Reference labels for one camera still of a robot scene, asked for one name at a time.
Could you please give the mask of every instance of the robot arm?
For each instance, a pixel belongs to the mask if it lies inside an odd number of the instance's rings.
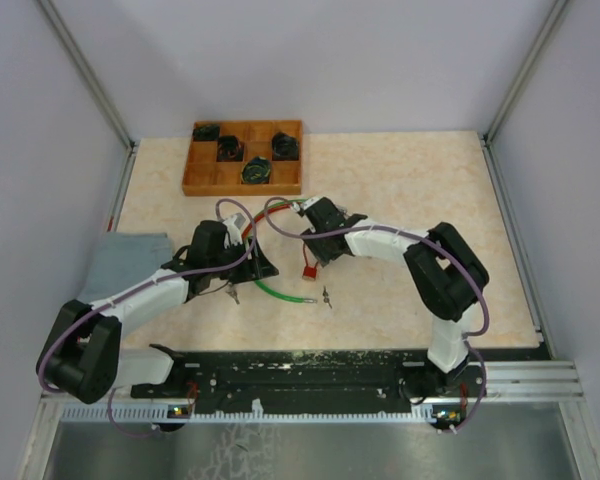
[[[456,267],[440,265],[436,252],[420,242],[374,230],[373,226],[380,224],[366,215],[346,217],[328,198],[311,198],[300,205],[297,211],[312,224],[312,228],[303,234],[368,226],[369,230],[304,241],[323,267],[343,254],[379,258],[406,265],[422,301],[432,315],[433,340],[427,352],[429,360],[444,374],[464,367],[468,351],[463,334],[471,327],[471,314],[475,308],[470,307],[476,303],[477,298]],[[487,270],[455,227],[440,223],[428,232],[413,233],[428,237],[451,253],[469,272],[481,291],[487,285]]]
[[[328,198],[314,197],[296,209],[312,224],[305,234],[371,227],[323,239],[307,239],[305,243],[323,266],[343,254],[406,264],[433,317],[429,360],[444,375],[454,376],[464,368],[467,349],[463,333],[470,327],[469,310],[477,298],[453,265],[442,267],[436,253],[422,243],[374,230],[372,227],[379,224],[365,215],[346,216]],[[53,352],[44,368],[46,381],[87,404],[98,401],[112,387],[164,383],[173,366],[168,351],[159,347],[121,351],[120,342],[160,313],[195,298],[209,287],[213,278],[239,284],[277,275],[278,270],[266,259],[257,242],[250,257],[234,268],[211,274],[186,274],[239,260],[246,251],[240,235],[243,223],[242,215],[224,222],[205,220],[196,228],[191,244],[182,247],[147,280],[90,304],[78,300],[67,302],[58,313],[36,370],[40,370],[42,359],[68,328],[89,312],[110,305],[77,328]],[[487,271],[453,226],[440,223],[428,232],[418,233],[450,252],[480,290],[486,286]],[[120,300],[147,282],[153,285]]]
[[[230,270],[178,276],[190,270],[229,265],[243,256],[246,251],[240,235],[243,223],[242,215],[233,215],[224,222],[205,220],[196,228],[191,245],[181,248],[148,279],[90,304],[78,300],[67,302],[58,313],[36,371],[63,332],[92,310],[110,305],[81,325],[53,353],[44,371],[46,380],[87,404],[98,401],[112,387],[163,383],[173,365],[169,354],[157,348],[121,351],[120,342],[162,312],[195,298],[209,287],[213,278],[239,284],[277,275],[278,270],[256,242],[250,257]],[[147,282],[153,285],[114,303],[114,299]]]

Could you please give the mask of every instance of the metal floor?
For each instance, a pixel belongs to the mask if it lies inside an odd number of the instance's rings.
[[[127,425],[146,431],[146,425]],[[424,424],[193,424],[148,440],[58,426],[46,480],[578,479],[556,404],[486,404],[459,435]]]

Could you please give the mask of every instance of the wire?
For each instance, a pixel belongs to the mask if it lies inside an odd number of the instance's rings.
[[[320,238],[329,238],[329,237],[334,237],[336,235],[343,235],[343,234],[353,233],[353,232],[364,232],[364,231],[373,229],[375,231],[397,234],[397,235],[400,235],[401,237],[408,238],[409,240],[414,240],[416,242],[420,242],[420,243],[426,245],[427,247],[431,248],[436,253],[440,254],[441,256],[443,256],[444,258],[449,260],[449,262],[454,267],[456,267],[456,269],[458,270],[460,275],[462,275],[464,277],[464,279],[467,281],[467,283],[471,287],[471,290],[473,290],[473,293],[476,295],[476,298],[478,299],[478,303],[480,303],[480,307],[482,308],[482,314],[484,316],[484,323],[483,323],[482,327],[480,328],[480,330],[477,330],[475,332],[465,332],[463,335],[465,337],[479,337],[480,335],[484,335],[487,332],[487,330],[489,330],[489,324],[490,324],[489,307],[487,307],[487,302],[484,299],[484,296],[482,295],[480,288],[478,287],[476,282],[471,277],[471,274],[467,271],[466,268],[464,268],[464,266],[462,266],[462,264],[458,261],[458,259],[456,259],[453,255],[451,255],[449,252],[447,252],[444,248],[442,248],[437,243],[432,242],[431,240],[429,240],[426,237],[421,237],[420,235],[416,235],[415,233],[407,232],[400,228],[390,227],[388,225],[371,225],[371,226],[364,226],[364,227],[355,227],[354,226],[354,227],[349,227],[349,228],[340,228],[338,230],[332,230],[331,232],[325,232],[325,233],[298,234],[298,233],[287,232],[285,230],[282,230],[275,223],[273,223],[273,221],[271,220],[271,217],[269,216],[269,212],[268,212],[269,204],[274,200],[279,200],[280,203],[282,203],[282,202],[291,203],[293,201],[287,200],[283,197],[271,197],[264,204],[263,212],[264,212],[264,217],[267,220],[267,223],[276,232],[278,232],[281,235],[284,235],[285,237],[297,238],[299,240],[311,240],[311,239],[317,240]]]
[[[211,290],[210,292],[204,292],[204,293],[199,293],[197,296],[201,297],[203,295],[209,295],[210,293],[216,293],[219,292],[220,290],[222,290],[224,287],[226,287],[227,285],[229,285],[229,280],[227,280],[225,283],[223,283],[222,285],[220,285],[218,288]]]
[[[262,291],[268,293],[272,297],[276,297],[279,300],[284,300],[285,302],[291,303],[316,303],[314,299],[303,298],[303,297],[294,297],[293,295],[286,295],[284,293],[280,293],[273,288],[269,287],[267,284],[263,283],[260,280],[255,280],[254,283],[260,287]]]
[[[253,249],[255,248],[255,245],[256,245],[256,242],[255,242],[256,222],[255,222],[255,220],[251,216],[251,213],[249,213],[249,210],[247,210],[247,208],[243,204],[241,204],[240,202],[233,200],[231,198],[221,198],[220,200],[218,200],[216,202],[216,207],[215,207],[216,215],[218,216],[218,218],[220,220],[222,220],[222,217],[220,215],[220,205],[222,205],[223,203],[231,203],[231,204],[237,206],[240,210],[242,210],[244,212],[246,217],[249,219],[249,223],[251,224],[251,229],[253,230],[254,241],[250,243],[250,245],[247,247],[244,254],[242,256],[240,256],[240,258],[238,258],[234,262],[231,262],[227,265],[223,265],[220,267],[196,268],[193,270],[187,270],[184,272],[178,272],[178,273],[173,273],[170,275],[165,275],[164,277],[160,277],[155,280],[148,280],[148,281],[138,285],[137,287],[129,290],[128,292],[123,293],[122,295],[112,299],[110,303],[101,305],[100,307],[91,310],[83,317],[80,317],[73,325],[71,325],[69,328],[67,328],[64,332],[62,332],[58,336],[56,341],[51,344],[51,346],[49,347],[47,352],[42,357],[42,361],[40,362],[40,367],[38,368],[38,383],[40,384],[40,386],[42,387],[43,390],[45,390],[49,393],[62,393],[61,389],[52,387],[51,385],[49,385],[49,383],[47,383],[47,381],[44,377],[45,371],[47,369],[47,365],[49,364],[49,360],[51,359],[53,354],[56,352],[56,350],[58,350],[58,348],[60,348],[60,346],[69,338],[69,336],[73,332],[78,330],[82,325],[84,325],[86,322],[88,322],[95,315],[98,315],[99,313],[105,312],[105,311],[109,310],[110,308],[115,307],[120,302],[123,302],[123,301],[133,297],[134,295],[137,295],[138,293],[140,293],[140,292],[146,290],[147,288],[149,288],[153,285],[156,285],[158,283],[166,282],[167,280],[172,280],[174,278],[187,277],[189,275],[199,275],[202,273],[217,273],[217,272],[223,272],[225,270],[230,270],[230,269],[240,265],[242,262],[244,262],[249,257],[249,255],[251,255],[251,252],[253,251]],[[109,417],[109,421],[111,422],[111,424],[114,427],[116,427],[121,433],[124,433],[126,435],[133,435],[136,438],[146,438],[146,436],[148,436],[146,434],[143,434],[143,435],[145,435],[143,437],[137,437],[137,434],[131,434],[130,432],[126,432],[122,427],[120,427],[118,424],[116,424],[115,420],[113,419],[113,412],[112,412],[112,408],[111,408],[111,403],[113,402],[114,393],[115,393],[115,388],[112,389],[111,395],[109,396],[109,401],[107,403],[107,415]]]
[[[484,399],[484,396],[487,393],[487,366],[484,363],[484,358],[482,358],[482,355],[478,350],[476,350],[469,344],[469,340],[467,338],[465,338],[463,341],[465,346],[467,347],[467,350],[469,350],[469,352],[471,352],[471,354],[474,357],[476,357],[476,360],[478,360],[478,363],[480,364],[480,372],[482,373],[482,383],[480,384],[480,391],[478,392],[478,396],[476,397],[476,402],[473,404],[471,410],[469,410],[467,416],[457,427],[453,427],[450,430],[443,430],[443,432],[445,433],[459,433],[460,430],[466,427],[467,423],[469,423],[469,420],[471,420],[476,414],[478,407],[482,403],[482,400]]]
[[[116,390],[117,390],[117,388],[111,389],[111,394],[109,394],[109,400],[107,400],[107,418],[109,419],[109,422],[111,423],[111,425],[116,427],[116,430],[118,430],[123,435],[125,435],[127,437],[131,437],[131,438],[149,438],[149,437],[153,437],[154,435],[157,435],[158,433],[160,433],[160,430],[155,425],[152,425],[151,431],[146,432],[146,433],[133,433],[133,432],[130,432],[130,431],[122,428],[120,426],[120,424],[118,422],[116,422],[113,418],[112,403],[113,403],[113,396],[115,395]]]
[[[295,200],[292,200],[293,202],[305,202],[306,200],[303,198],[298,198]],[[280,210],[287,210],[290,207],[290,205],[288,203],[285,202],[281,202],[275,205],[271,205],[271,207],[269,207],[269,213],[275,213],[275,212],[279,212]],[[260,220],[262,220],[264,218],[264,211],[260,211],[256,214],[256,216],[254,217],[255,222],[258,223]],[[247,227],[244,229],[244,231],[242,232],[242,239],[245,240],[247,238],[247,235],[249,235],[249,232],[251,231],[251,225],[247,225]],[[295,297],[293,295],[287,295],[281,292],[278,292],[277,290],[274,290],[273,288],[269,287],[267,284],[265,284],[262,280],[254,280],[254,282],[256,284],[256,286],[258,288],[260,288],[260,290],[262,290],[263,292],[271,295],[272,297],[277,298],[278,300],[283,300],[285,302],[291,302],[291,303],[316,303],[316,300],[313,298],[306,298],[306,297]]]
[[[307,267],[310,267],[311,265],[309,265],[309,258],[307,257],[307,244],[306,243],[302,244],[302,256],[304,257],[304,264]],[[313,268],[318,268],[318,265],[320,265],[320,262],[316,261],[316,264],[313,266]]]
[[[464,427],[468,423],[468,421],[473,418],[473,416],[475,415],[475,412],[477,410],[477,407],[482,402],[482,399],[484,398],[486,391],[487,391],[486,390],[487,369],[484,364],[484,360],[483,360],[482,356],[480,355],[480,352],[478,352],[476,349],[474,349],[471,346],[471,344],[469,343],[469,337],[478,337],[480,335],[484,335],[487,332],[487,330],[489,330],[489,325],[490,325],[489,307],[487,307],[487,302],[484,299],[484,296],[482,295],[480,288],[478,287],[476,282],[471,277],[471,274],[469,274],[467,269],[464,268],[464,266],[458,261],[457,258],[455,258],[453,255],[451,255],[447,250],[442,248],[437,243],[432,242],[428,238],[421,237],[420,235],[416,235],[414,233],[407,232],[407,231],[404,231],[399,228],[390,227],[388,225],[373,225],[373,226],[364,226],[364,227],[355,227],[354,226],[354,227],[350,227],[350,228],[340,228],[338,230],[333,230],[331,232],[313,233],[313,234],[297,234],[297,233],[287,232],[285,230],[282,230],[275,223],[273,223],[273,221],[271,220],[271,217],[269,216],[269,211],[268,211],[269,204],[273,201],[278,201],[278,203],[287,203],[287,204],[291,203],[292,201],[287,200],[286,198],[283,198],[283,197],[271,197],[264,204],[263,212],[264,212],[264,217],[267,220],[267,223],[276,232],[278,232],[281,235],[284,235],[286,237],[297,238],[300,240],[329,238],[329,237],[333,237],[336,235],[343,235],[343,234],[352,233],[352,232],[362,232],[362,231],[366,231],[366,230],[371,230],[373,228],[373,230],[376,230],[376,231],[397,234],[402,237],[408,238],[410,240],[415,240],[417,242],[420,242],[420,243],[428,246],[429,248],[434,250],[436,253],[443,256],[447,260],[449,260],[449,263],[451,263],[451,265],[453,265],[458,270],[460,275],[462,275],[464,277],[464,279],[467,281],[467,283],[471,287],[471,290],[473,290],[473,293],[476,295],[476,298],[478,299],[478,303],[480,303],[480,307],[482,308],[482,314],[484,316],[484,322],[482,324],[482,327],[479,330],[476,330],[475,332],[465,332],[462,334],[462,341],[464,342],[465,346],[467,347],[467,350],[470,351],[478,359],[478,362],[480,363],[480,369],[482,370],[482,384],[480,386],[480,393],[478,394],[478,397],[476,398],[476,402],[475,402],[473,408],[471,409],[471,411],[469,412],[469,414],[467,415],[467,417],[463,420],[462,424],[460,424],[458,426],[458,428],[451,430],[454,433],[457,433],[460,430],[460,427]]]
[[[183,245],[181,246],[176,253],[173,254],[173,258],[180,258],[182,256],[182,254],[184,252],[186,252],[187,250],[189,250],[189,245]]]
[[[427,399],[427,397],[422,397],[420,400],[416,400],[415,402],[412,402],[410,398],[407,398],[407,400],[409,400],[409,403],[411,404],[412,407],[415,407],[417,405],[422,405],[426,399]]]
[[[187,405],[189,405],[189,415],[193,413],[193,406],[198,401],[198,384],[196,382],[189,382],[188,385],[191,385],[189,392],[187,393]]]
[[[460,409],[462,410],[462,413],[466,413],[467,411],[467,405],[468,405],[468,400],[467,397],[469,396],[469,389],[467,388],[467,384],[462,382],[460,384]]]

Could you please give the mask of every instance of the black cable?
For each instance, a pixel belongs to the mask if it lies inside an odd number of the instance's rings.
[[[184,252],[186,252],[187,250],[189,250],[190,246],[191,245],[184,245],[184,246],[180,247],[178,249],[178,251],[173,255],[173,259],[175,260],[176,258],[180,258]]]
[[[276,133],[271,139],[274,160],[298,160],[300,146],[298,140],[283,132]]]
[[[271,162],[264,157],[254,157],[244,166],[240,176],[242,183],[248,185],[269,183]]]
[[[417,402],[412,402],[411,399],[407,398],[407,400],[409,400],[409,403],[411,404],[412,407],[415,407],[417,405],[422,405],[425,402],[426,399],[427,399],[427,397],[422,397]]]
[[[227,285],[229,285],[229,280],[227,280],[223,285],[220,285],[218,288],[216,288],[215,290],[211,290],[210,292],[204,292],[204,293],[199,293],[198,296],[201,297],[202,295],[209,295],[210,293],[216,293],[219,292],[220,290],[222,290],[224,287],[226,287]]]

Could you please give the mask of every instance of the red connector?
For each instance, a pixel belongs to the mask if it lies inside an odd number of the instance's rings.
[[[318,276],[318,268],[317,267],[312,267],[311,265],[305,265],[304,270],[302,272],[303,280],[315,282],[317,276]]]

